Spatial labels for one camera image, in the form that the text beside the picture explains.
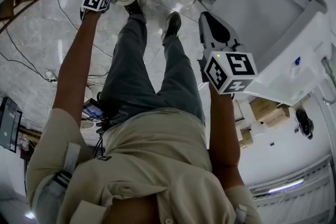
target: foot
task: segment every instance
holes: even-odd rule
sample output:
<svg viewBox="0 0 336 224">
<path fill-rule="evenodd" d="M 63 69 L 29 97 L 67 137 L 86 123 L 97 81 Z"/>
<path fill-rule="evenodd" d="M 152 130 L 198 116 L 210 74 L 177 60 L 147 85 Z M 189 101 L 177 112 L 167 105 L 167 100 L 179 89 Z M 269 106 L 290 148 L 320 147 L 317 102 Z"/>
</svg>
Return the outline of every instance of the foot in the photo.
<svg viewBox="0 0 336 224">
<path fill-rule="evenodd" d="M 181 17 L 178 14 L 178 12 L 172 12 L 168 18 L 167 18 L 167 29 L 162 35 L 163 41 L 171 35 L 176 35 L 177 32 L 179 32 L 179 29 L 181 28 Z"/>
<path fill-rule="evenodd" d="M 141 10 L 141 7 L 139 5 L 138 0 L 134 1 L 130 5 L 125 6 L 125 9 L 126 9 L 126 11 L 128 12 L 129 15 L 132 15 L 132 14 L 144 15 L 142 10 Z"/>
</svg>

